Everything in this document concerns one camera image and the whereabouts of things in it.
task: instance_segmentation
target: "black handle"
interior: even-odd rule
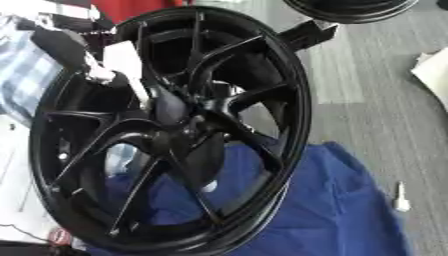
[[[310,20],[281,32],[279,35],[296,52],[332,39],[336,30],[337,25],[322,29],[316,21]]]

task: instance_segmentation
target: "white paper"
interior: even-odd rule
[[[431,57],[423,55],[423,61],[411,71],[442,102],[448,111],[448,48]]]

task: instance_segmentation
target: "white object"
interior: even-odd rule
[[[104,48],[104,67],[123,73],[140,101],[141,108],[147,108],[149,95],[141,83],[143,63],[131,41],[124,41]]]
[[[408,212],[411,209],[411,202],[406,199],[406,191],[404,183],[399,182],[397,185],[397,198],[394,200],[394,208],[400,212]]]
[[[204,193],[211,193],[213,191],[216,190],[216,188],[218,188],[218,182],[216,180],[210,182],[210,184],[208,184],[207,186],[202,188],[202,191]]]
[[[436,95],[448,111],[448,48],[432,56],[422,54],[411,72]]]

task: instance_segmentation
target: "rim lip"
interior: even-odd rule
[[[224,14],[230,17],[235,17],[235,15],[239,18],[244,20],[246,23],[250,23],[253,26],[256,26],[260,30],[264,32],[264,34],[267,35],[267,38],[272,40],[276,47],[278,47],[280,52],[286,56],[286,58],[290,61],[290,68],[291,71],[293,71],[293,75],[295,78],[294,82],[297,82],[297,98],[301,99],[300,102],[297,103],[296,108],[298,108],[300,111],[298,115],[299,123],[302,124],[302,129],[298,130],[297,127],[299,126],[299,123],[291,124],[292,129],[296,129],[297,132],[292,133],[291,135],[295,135],[291,138],[291,142],[289,144],[296,145],[296,150],[289,153],[289,155],[285,156],[285,162],[289,163],[284,167],[283,172],[281,174],[278,174],[277,181],[271,182],[268,184],[268,186],[265,186],[265,188],[261,188],[259,191],[259,194],[254,195],[249,202],[247,202],[245,205],[241,206],[239,210],[237,210],[236,213],[232,213],[234,215],[233,218],[228,218],[224,221],[223,226],[227,225],[227,229],[222,229],[221,232],[226,232],[228,230],[235,230],[238,227],[239,223],[247,223],[248,221],[253,218],[250,214],[250,212],[257,210],[264,210],[266,205],[275,200],[278,196],[278,193],[281,192],[286,182],[289,180],[290,176],[292,175],[292,171],[295,168],[300,155],[306,145],[309,130],[311,126],[311,95],[310,90],[308,86],[308,81],[306,79],[305,71],[303,69],[303,66],[300,62],[300,60],[297,58],[297,56],[294,54],[294,52],[287,46],[286,42],[282,41],[280,37],[278,37],[277,33],[275,33],[272,29],[267,27],[266,25],[262,24],[261,22],[247,16],[241,13],[233,12],[226,9],[221,8],[213,8],[213,7],[179,7],[179,8],[170,8],[170,9],[164,9],[156,12],[152,12],[149,14],[144,14],[146,17],[148,15],[160,15],[160,14],[167,14],[169,15],[170,12],[176,12],[179,10],[184,9],[190,9],[192,12],[197,12],[199,10],[210,12],[219,12],[220,14]],[[129,22],[135,22],[139,18],[141,19],[142,16],[133,18],[131,20],[125,21],[124,23],[120,24],[119,26],[123,26],[124,24],[128,24]],[[62,226],[64,227],[71,227],[70,232],[73,232],[74,235],[82,238],[86,242],[92,243],[95,246],[101,247],[101,248],[108,248],[112,249],[118,252],[149,252],[153,250],[159,250],[163,248],[154,248],[154,246],[141,246],[132,244],[132,245],[123,245],[119,244],[117,245],[117,241],[114,241],[112,238],[106,239],[103,237],[101,240],[95,239],[91,235],[86,234],[86,232],[82,232],[80,230],[80,227],[75,227],[75,224],[72,222],[76,222],[73,220],[68,220],[67,217],[64,215],[64,212],[67,213],[66,209],[62,209],[64,206],[58,205],[58,201],[55,200],[54,195],[51,194],[51,192],[48,191],[48,188],[45,186],[45,179],[44,175],[42,175],[42,166],[40,164],[40,155],[38,153],[38,150],[33,149],[39,149],[41,147],[41,144],[43,141],[40,138],[42,130],[42,125],[44,125],[42,120],[42,111],[44,110],[44,106],[42,102],[45,102],[47,98],[49,97],[49,92],[51,91],[51,87],[53,85],[50,85],[49,90],[46,91],[44,96],[41,99],[41,102],[39,103],[38,109],[36,111],[36,118],[33,120],[33,124],[31,127],[31,134],[30,134],[30,163],[32,166],[32,173],[34,177],[34,183],[39,191],[39,195],[41,197],[41,201],[43,202],[46,209],[51,213],[51,215],[58,221]],[[252,201],[252,207],[249,209],[247,206],[248,203]],[[184,241],[185,243],[192,243],[190,241],[191,239],[187,239],[187,241]]]
[[[361,14],[341,14],[336,12],[321,11],[313,8],[309,4],[300,2],[300,0],[283,0],[289,7],[303,13],[311,18],[337,22],[343,24],[360,24],[381,21],[397,16],[418,3],[419,0],[404,0],[403,2],[385,10],[361,13]]]

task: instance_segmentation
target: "black wheel rim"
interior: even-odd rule
[[[268,27],[218,8],[174,8],[139,16],[118,26],[117,41],[123,40],[133,41],[142,56],[145,86],[155,92],[155,106],[144,112],[130,88],[99,87],[64,70],[42,97],[30,136],[33,175],[47,210],[75,236],[112,251],[211,255],[245,243],[276,213],[307,141],[311,102],[299,60]],[[156,51],[176,41],[185,48],[187,40],[188,54],[164,54],[168,60],[188,55],[183,60],[157,60]],[[173,45],[168,48],[175,52]],[[257,66],[273,68],[272,73],[251,71],[246,61],[254,60]],[[246,91],[222,94],[216,89],[218,80]],[[164,97],[182,102],[185,113],[162,118],[166,113],[157,112],[161,106],[175,108]],[[278,125],[275,149],[260,143],[262,136],[239,118],[240,111],[256,103],[265,105]],[[262,185],[254,185],[256,193],[245,195],[231,210],[215,209],[200,190],[216,177],[219,164],[208,164],[213,170],[195,177],[185,171],[194,150],[204,141],[211,148],[223,147],[224,134],[250,147],[269,170],[261,172],[269,175]],[[117,143],[150,156],[118,210],[109,209],[98,196],[106,191],[105,174],[98,170],[104,169],[107,149]],[[63,151],[68,159],[60,159]],[[220,159],[221,153],[207,158]],[[202,210],[200,218],[177,225],[140,221],[141,197],[162,174],[186,187]]]
[[[338,23],[370,23],[405,12],[418,0],[284,0],[312,18]]]

